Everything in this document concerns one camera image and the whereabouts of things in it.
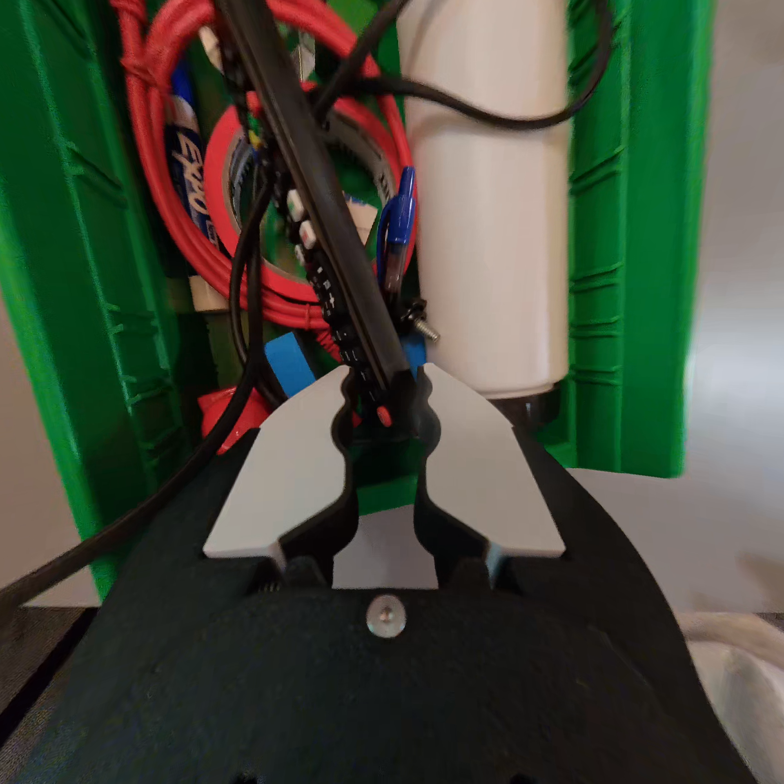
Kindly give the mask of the red tape roll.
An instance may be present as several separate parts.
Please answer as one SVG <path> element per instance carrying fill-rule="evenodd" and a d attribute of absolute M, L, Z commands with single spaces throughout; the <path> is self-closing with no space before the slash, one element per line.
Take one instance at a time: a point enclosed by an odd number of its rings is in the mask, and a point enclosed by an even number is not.
<path fill-rule="evenodd" d="M 328 115 L 325 142 L 335 158 L 347 206 L 368 258 L 375 260 L 372 242 L 376 239 L 383 207 L 397 194 L 403 169 L 413 164 L 405 126 L 396 129 L 385 123 L 358 100 L 338 99 Z M 250 184 L 252 148 L 242 136 L 233 107 L 227 109 L 214 128 L 203 167 L 205 201 L 218 238 L 234 254 L 241 231 L 239 193 Z M 283 237 L 280 223 L 275 236 L 262 227 L 265 293 L 299 303 L 315 303 L 317 298 L 295 262 L 292 245 Z"/>

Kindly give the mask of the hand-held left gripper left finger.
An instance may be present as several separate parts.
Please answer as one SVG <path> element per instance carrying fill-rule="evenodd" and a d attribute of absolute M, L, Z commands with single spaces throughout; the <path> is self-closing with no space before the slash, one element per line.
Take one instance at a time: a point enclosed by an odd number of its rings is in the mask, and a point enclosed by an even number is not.
<path fill-rule="evenodd" d="M 271 559 L 284 572 L 310 557 L 334 575 L 336 554 L 358 531 L 350 457 L 354 374 L 340 366 L 260 426 L 202 547 L 210 559 Z"/>

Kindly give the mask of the blue pen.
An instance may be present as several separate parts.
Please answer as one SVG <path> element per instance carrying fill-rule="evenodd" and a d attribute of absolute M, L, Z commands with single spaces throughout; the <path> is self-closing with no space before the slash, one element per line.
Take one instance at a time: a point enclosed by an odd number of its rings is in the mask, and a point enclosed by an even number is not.
<path fill-rule="evenodd" d="M 387 300 L 400 295 L 417 218 L 416 169 L 404 167 L 397 194 L 383 207 L 376 233 L 376 278 Z"/>

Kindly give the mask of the blue tape roll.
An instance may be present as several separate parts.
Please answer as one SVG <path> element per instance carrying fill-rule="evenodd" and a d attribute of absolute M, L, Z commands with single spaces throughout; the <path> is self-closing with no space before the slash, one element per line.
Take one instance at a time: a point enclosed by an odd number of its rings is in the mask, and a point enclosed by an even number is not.
<path fill-rule="evenodd" d="M 286 397 L 299 394 L 337 366 L 310 332 L 287 332 L 270 340 L 265 350 Z"/>

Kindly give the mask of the white cylindrical bottle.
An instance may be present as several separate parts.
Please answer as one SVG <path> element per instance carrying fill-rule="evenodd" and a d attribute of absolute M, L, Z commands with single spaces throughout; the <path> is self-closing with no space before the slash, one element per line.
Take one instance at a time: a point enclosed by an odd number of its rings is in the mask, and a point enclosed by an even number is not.
<path fill-rule="evenodd" d="M 494 114 L 567 103 L 565 2 L 410 2 L 401 73 Z M 534 430 L 568 373 L 570 125 L 494 129 L 405 99 L 418 189 L 417 264 L 428 359 Z"/>

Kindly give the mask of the red plastic object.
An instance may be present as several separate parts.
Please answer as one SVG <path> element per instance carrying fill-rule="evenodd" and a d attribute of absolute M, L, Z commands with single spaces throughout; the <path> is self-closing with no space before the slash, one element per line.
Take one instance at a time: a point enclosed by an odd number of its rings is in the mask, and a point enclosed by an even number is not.
<path fill-rule="evenodd" d="M 215 428 L 228 405 L 230 404 L 237 387 L 227 387 L 198 398 L 201 409 L 201 436 L 206 438 Z M 260 397 L 256 389 L 252 389 L 249 400 L 238 417 L 230 434 L 216 450 L 217 455 L 229 451 L 247 432 L 258 429 L 269 417 L 270 411 L 267 403 Z"/>

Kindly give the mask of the blue dry-erase marker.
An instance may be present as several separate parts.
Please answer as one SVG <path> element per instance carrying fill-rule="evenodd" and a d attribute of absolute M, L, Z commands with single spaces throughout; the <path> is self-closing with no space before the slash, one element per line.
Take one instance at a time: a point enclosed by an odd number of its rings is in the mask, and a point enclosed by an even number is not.
<path fill-rule="evenodd" d="M 166 167 L 177 201 L 188 226 L 198 237 L 197 245 L 209 244 L 218 263 L 191 261 L 191 294 L 200 311 L 229 309 L 232 262 L 218 237 L 207 205 L 205 145 L 197 113 L 197 94 L 191 64 L 182 55 L 171 73 L 169 93 L 163 100 Z"/>

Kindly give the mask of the person's light grey sweatshirt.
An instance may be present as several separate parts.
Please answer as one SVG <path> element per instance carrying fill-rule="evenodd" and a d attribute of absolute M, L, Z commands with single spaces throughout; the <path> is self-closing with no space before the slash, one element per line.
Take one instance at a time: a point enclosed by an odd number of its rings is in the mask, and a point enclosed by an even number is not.
<path fill-rule="evenodd" d="M 783 632 L 755 614 L 678 612 L 702 687 L 758 782 L 783 782 Z"/>

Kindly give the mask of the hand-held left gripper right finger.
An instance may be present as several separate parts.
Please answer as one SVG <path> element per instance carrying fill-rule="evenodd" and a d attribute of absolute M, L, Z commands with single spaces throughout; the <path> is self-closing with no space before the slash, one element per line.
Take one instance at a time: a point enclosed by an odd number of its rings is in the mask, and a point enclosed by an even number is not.
<path fill-rule="evenodd" d="M 490 401 L 428 362 L 415 413 L 424 447 L 415 531 L 438 573 L 464 558 L 499 573 L 510 558 L 564 553 L 515 429 Z"/>

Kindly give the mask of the black remote control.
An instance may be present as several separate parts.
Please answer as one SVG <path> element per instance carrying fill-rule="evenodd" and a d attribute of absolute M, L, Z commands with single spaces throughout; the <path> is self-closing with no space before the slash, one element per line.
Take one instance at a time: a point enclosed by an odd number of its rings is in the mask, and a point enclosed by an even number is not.
<path fill-rule="evenodd" d="M 250 2 L 218 8 L 312 225 L 306 268 L 332 335 L 381 424 L 411 432 L 416 381 L 272 11 L 265 2 L 258 10 Z"/>

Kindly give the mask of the metal screw with nut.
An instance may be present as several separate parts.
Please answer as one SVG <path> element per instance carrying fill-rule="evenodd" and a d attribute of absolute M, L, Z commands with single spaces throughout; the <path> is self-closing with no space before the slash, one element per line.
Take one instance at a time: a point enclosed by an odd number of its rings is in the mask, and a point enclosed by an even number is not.
<path fill-rule="evenodd" d="M 427 302 L 421 298 L 401 300 L 397 314 L 397 330 L 402 336 L 413 332 L 436 344 L 440 333 L 427 320 Z"/>

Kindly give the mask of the green plastic bin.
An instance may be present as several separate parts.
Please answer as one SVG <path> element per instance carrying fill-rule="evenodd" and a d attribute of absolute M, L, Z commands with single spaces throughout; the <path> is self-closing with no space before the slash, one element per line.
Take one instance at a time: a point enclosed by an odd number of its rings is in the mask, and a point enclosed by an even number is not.
<path fill-rule="evenodd" d="M 577 115 L 570 373 L 541 440 L 569 468 L 684 469 L 685 369 L 714 2 L 613 2 Z M 2 436 L 2 557 L 22 573 L 150 495 L 216 381 L 152 206 L 108 2 L 2 2 L 2 304 L 40 421 Z"/>

